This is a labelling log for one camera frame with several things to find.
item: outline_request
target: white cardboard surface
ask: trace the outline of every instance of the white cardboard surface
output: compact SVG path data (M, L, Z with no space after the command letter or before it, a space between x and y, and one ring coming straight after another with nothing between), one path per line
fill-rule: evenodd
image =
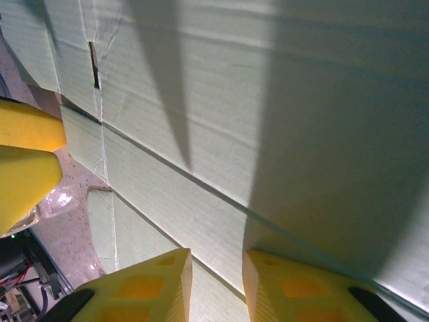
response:
M91 190L88 192L88 221L94 249L107 274L119 269L113 193Z
M50 91L59 91L51 43L40 2L2 0L1 31L23 81Z
M61 46L70 48L63 60L58 50L53 56L61 91L74 103L427 310L426 275L416 267L429 263L420 224L428 212L414 205L427 196L428 4L47 3ZM10 16L14 10L23 11ZM29 28L3 21L9 30ZM89 85L89 40L99 58L99 98ZM47 64L20 55L34 70ZM40 75L46 86L50 76ZM112 187L237 289L240 276L227 268L241 261L245 231L251 245L295 252L274 232L249 229L243 213L150 160L138 144L107 132L103 145L98 124L83 136L83 124L65 126L69 144L79 142L70 151L80 162L92 170L105 148ZM192 235L184 223L195 227ZM206 239L217 242L206 249Z
M64 106L61 115L70 155L107 182L101 125Z

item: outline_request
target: black wire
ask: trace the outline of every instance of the black wire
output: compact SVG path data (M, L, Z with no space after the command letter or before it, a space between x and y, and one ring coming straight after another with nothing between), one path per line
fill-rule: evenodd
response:
M2 286L1 288L4 288L5 291L4 291L4 293L2 295L0 295L0 299L3 298L6 295L6 293L9 292L12 288L14 288L15 286L17 286L18 283L19 283L19 278L16 280L15 284L12 287L5 288L5 286Z
M19 278L15 278L15 277L18 277L19 275L22 275L22 273L19 273L18 275L16 275L16 276L12 276L12 277L10 277L10 278L8 278L7 280L3 280L3 281L1 281L1 284L3 284L3 286L0 286L0 287L5 287L6 285L9 285L9 283L12 281L12 280L19 280Z
M46 314L48 311L48 293L46 293L46 290L43 286L40 287L40 292L42 292L42 298L43 298L43 307L40 311L40 314L38 318L34 322L40 321L40 319Z
M24 280L24 281L20 284L20 286L24 286L24 285L27 285L27 284L35 283L35 282L38 282L38 281L40 281L40 278L39 278L39 277L33 278L33 279L31 279L31 280Z

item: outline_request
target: speckled floor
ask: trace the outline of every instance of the speckled floor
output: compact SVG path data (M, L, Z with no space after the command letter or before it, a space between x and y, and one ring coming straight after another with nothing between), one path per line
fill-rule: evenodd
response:
M61 117L60 96L29 86L21 80L1 34L0 74L12 98ZM108 186L73 160L67 147L57 150L56 155L62 165L63 178L50 198L39 204L41 219L32 229L70 284L77 288L104 274L91 242L86 195L91 187L108 189ZM58 207L58 199L63 207Z

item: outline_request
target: red wire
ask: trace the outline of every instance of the red wire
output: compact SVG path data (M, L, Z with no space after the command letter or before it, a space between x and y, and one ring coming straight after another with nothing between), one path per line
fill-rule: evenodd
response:
M28 262L27 268L25 269L24 273L22 273L22 279L19 282L17 282L16 285L13 288L11 288L8 292L13 290L14 288L17 288L25 280L25 275L27 275L27 271L29 269L30 264L31 262Z
M22 280L20 282L17 282L17 284L11 288L10 290L14 289L15 287L17 287L19 284L21 284L24 281L25 275L27 274L27 271L29 269L31 262L28 262L27 264L27 268L18 276L15 276L13 278L10 278L9 280L4 280L2 283L0 283L0 287L4 286L6 284L9 284L10 282L14 281L14 280L19 280L20 278L22 278Z

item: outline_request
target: yellow plastic part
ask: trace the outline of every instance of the yellow plastic part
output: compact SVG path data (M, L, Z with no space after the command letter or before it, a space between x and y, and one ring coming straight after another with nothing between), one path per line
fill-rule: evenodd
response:
M251 322L377 322L348 291L366 284L273 254L247 250L243 283Z
M0 145L53 152L65 144L60 119L28 104L0 99Z
M190 249L180 248L98 278L72 322L185 322L192 286Z
M0 236L7 233L62 178L55 154L0 146Z

